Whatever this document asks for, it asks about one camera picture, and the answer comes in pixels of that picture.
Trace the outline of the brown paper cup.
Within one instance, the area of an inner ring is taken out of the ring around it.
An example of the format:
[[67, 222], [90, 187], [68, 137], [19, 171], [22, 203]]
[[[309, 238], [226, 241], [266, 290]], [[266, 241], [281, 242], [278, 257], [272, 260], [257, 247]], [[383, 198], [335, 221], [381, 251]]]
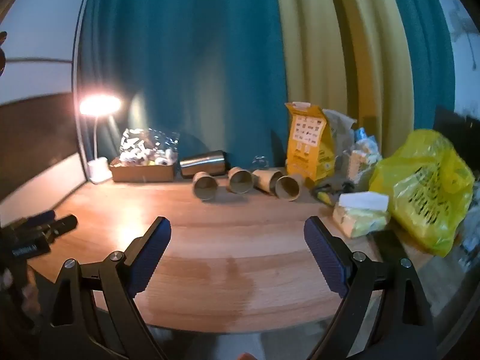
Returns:
[[193, 176], [193, 194], [202, 201], [209, 201], [216, 197], [218, 183], [216, 179], [207, 172], [197, 172]]
[[239, 167], [232, 167], [228, 172], [228, 190], [233, 194], [246, 194], [254, 186], [252, 174]]
[[283, 175], [275, 183], [277, 197], [289, 202], [299, 198], [304, 179], [299, 174]]
[[276, 194], [277, 181], [282, 177], [282, 172], [277, 169], [257, 169], [252, 172], [254, 187], [267, 194]]

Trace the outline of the white desk lamp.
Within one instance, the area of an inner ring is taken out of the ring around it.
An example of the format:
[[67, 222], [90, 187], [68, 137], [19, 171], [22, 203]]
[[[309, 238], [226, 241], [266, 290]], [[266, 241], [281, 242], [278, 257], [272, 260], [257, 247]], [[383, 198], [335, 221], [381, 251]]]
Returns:
[[121, 108], [121, 100], [112, 94], [90, 94], [80, 102], [80, 113], [94, 120], [93, 152], [94, 158], [87, 162], [89, 181], [95, 185], [112, 178], [106, 157], [98, 155], [98, 126], [101, 119], [112, 116]]

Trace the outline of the cardboard box of items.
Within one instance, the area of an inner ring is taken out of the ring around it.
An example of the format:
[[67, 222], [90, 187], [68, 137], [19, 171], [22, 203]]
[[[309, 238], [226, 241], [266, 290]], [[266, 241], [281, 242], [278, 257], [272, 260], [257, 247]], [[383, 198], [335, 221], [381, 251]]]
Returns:
[[162, 183], [171, 182], [175, 176], [175, 166], [135, 165], [124, 166], [118, 158], [109, 164], [112, 180], [116, 183]]

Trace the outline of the yellow plastic bag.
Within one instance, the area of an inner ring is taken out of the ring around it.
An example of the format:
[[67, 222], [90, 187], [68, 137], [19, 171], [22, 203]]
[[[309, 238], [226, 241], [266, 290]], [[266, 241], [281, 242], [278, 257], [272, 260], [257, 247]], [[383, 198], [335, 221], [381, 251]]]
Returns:
[[445, 257], [470, 208], [474, 181], [444, 135], [418, 129], [377, 163], [369, 190], [389, 197], [391, 216], [424, 250]]

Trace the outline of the clear plastic snack bag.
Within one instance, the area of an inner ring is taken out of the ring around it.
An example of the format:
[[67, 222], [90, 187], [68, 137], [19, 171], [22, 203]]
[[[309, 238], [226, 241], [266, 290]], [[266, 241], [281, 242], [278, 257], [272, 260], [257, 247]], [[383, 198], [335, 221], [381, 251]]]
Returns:
[[324, 110], [335, 144], [335, 175], [353, 183], [354, 191], [368, 190], [377, 163], [383, 159], [374, 136], [363, 127], [354, 130], [357, 120], [338, 111]]

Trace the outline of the orange paper bag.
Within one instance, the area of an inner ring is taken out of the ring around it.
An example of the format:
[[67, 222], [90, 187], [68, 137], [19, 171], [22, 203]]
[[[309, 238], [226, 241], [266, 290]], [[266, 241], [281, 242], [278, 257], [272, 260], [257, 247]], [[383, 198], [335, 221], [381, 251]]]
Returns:
[[329, 120], [319, 106], [288, 102], [291, 117], [286, 170], [317, 183], [335, 173], [335, 141]]

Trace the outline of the stainless steel tumbler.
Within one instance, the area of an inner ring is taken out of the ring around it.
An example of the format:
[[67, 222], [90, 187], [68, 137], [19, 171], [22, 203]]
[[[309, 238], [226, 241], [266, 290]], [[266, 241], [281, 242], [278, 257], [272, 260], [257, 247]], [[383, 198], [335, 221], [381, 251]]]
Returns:
[[198, 154], [180, 161], [183, 178], [193, 178], [198, 172], [207, 172], [211, 176], [222, 176], [226, 171], [226, 159], [222, 150]]

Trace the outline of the small clear glass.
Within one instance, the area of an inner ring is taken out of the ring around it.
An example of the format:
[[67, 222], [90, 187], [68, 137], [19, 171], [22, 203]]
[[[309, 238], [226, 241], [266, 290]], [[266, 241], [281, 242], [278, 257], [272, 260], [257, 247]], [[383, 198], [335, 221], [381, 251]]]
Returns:
[[269, 161], [265, 156], [258, 155], [255, 158], [253, 158], [251, 162], [251, 169], [253, 171], [255, 170], [266, 170], [269, 169]]

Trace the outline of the teal curtain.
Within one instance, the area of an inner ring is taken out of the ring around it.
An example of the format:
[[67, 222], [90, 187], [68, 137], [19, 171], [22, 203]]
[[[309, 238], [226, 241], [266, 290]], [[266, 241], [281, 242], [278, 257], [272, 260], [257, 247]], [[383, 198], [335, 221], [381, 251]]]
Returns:
[[181, 158], [213, 150], [233, 166], [286, 160], [287, 80], [278, 0], [86, 0], [79, 90], [109, 93], [100, 155], [128, 128], [179, 136]]

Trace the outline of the yellow curtain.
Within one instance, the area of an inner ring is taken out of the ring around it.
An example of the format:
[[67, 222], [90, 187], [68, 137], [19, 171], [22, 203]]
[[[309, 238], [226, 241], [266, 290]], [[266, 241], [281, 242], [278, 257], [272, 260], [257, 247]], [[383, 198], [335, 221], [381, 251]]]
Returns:
[[414, 124], [413, 73], [395, 0], [278, 0], [288, 99], [356, 119], [388, 157]]

